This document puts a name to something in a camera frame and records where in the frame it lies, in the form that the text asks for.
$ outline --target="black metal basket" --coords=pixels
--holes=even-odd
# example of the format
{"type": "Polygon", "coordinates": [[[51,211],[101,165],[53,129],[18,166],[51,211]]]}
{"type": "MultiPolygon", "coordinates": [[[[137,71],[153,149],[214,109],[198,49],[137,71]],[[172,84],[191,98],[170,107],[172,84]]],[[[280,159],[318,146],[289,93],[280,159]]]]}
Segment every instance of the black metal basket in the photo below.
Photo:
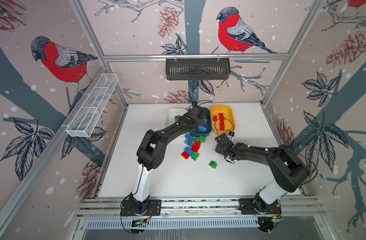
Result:
{"type": "Polygon", "coordinates": [[[225,80],[230,73],[228,58],[166,59],[168,80],[225,80]]]}

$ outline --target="white wire mesh basket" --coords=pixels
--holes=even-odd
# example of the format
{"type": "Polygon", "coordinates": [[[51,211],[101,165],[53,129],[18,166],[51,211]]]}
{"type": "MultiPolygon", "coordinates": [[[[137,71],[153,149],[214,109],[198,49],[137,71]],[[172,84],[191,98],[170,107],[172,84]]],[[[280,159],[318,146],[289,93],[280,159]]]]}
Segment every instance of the white wire mesh basket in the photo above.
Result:
{"type": "Polygon", "coordinates": [[[71,137],[90,137],[106,104],[118,84],[118,76],[104,73],[72,119],[66,132],[71,137]]]}

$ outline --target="bird illustration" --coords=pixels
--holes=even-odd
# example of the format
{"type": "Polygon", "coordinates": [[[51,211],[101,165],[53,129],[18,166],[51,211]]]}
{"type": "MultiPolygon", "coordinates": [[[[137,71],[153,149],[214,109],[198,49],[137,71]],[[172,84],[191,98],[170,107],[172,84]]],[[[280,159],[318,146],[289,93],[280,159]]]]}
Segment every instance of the bird illustration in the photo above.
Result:
{"type": "Polygon", "coordinates": [[[57,79],[78,84],[78,90],[74,92],[74,96],[77,93],[83,93],[79,90],[79,81],[84,75],[88,76],[89,64],[98,59],[74,48],[60,46],[44,36],[38,36],[32,41],[31,51],[35,61],[40,59],[57,79]]]}
{"type": "Polygon", "coordinates": [[[243,22],[239,16],[239,11],[235,7],[223,8],[216,20],[219,20],[219,41],[230,51],[241,51],[247,49],[260,48],[269,53],[266,45],[259,40],[254,30],[243,22]]]}

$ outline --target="white table surface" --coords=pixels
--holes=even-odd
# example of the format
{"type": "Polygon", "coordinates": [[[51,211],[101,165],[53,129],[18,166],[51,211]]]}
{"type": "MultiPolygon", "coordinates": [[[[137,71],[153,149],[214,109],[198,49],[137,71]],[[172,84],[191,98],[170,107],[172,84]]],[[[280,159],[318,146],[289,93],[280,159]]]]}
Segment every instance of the white table surface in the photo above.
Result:
{"type": "MultiPolygon", "coordinates": [[[[123,122],[99,197],[125,197],[136,183],[138,162],[136,151],[144,134],[164,128],[170,108],[188,108],[190,104],[131,104],[123,122]]],[[[211,109],[214,105],[201,106],[211,109]]],[[[236,123],[233,143],[277,147],[278,143],[258,103],[227,103],[236,123]]],[[[170,142],[162,164],[153,172],[150,194],[153,197],[201,197],[255,195],[274,177],[266,165],[251,161],[228,163],[215,152],[213,132],[201,144],[199,158],[194,161],[181,156],[186,145],[181,135],[170,142]],[[212,169],[210,161],[218,166],[212,169]]]]}

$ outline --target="metal grate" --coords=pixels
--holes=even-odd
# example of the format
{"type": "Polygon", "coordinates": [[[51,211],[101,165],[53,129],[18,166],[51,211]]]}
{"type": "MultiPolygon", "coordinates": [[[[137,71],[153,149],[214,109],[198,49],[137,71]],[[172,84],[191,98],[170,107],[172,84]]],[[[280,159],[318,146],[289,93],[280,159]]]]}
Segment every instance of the metal grate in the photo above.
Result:
{"type": "MultiPolygon", "coordinates": [[[[130,227],[132,218],[122,220],[124,228],[130,227]]],[[[163,230],[178,228],[241,228],[260,227],[257,217],[212,217],[212,218],[153,218],[147,224],[147,229],[163,230]]],[[[86,229],[119,229],[122,228],[120,219],[90,219],[86,229]]]]}
{"type": "Polygon", "coordinates": [[[230,73],[228,58],[166,60],[168,80],[224,80],[230,73]]]}
{"type": "Polygon", "coordinates": [[[104,73],[88,94],[82,107],[72,119],[66,132],[71,137],[90,137],[103,109],[105,108],[115,86],[118,84],[118,76],[113,73],[104,73]]]}

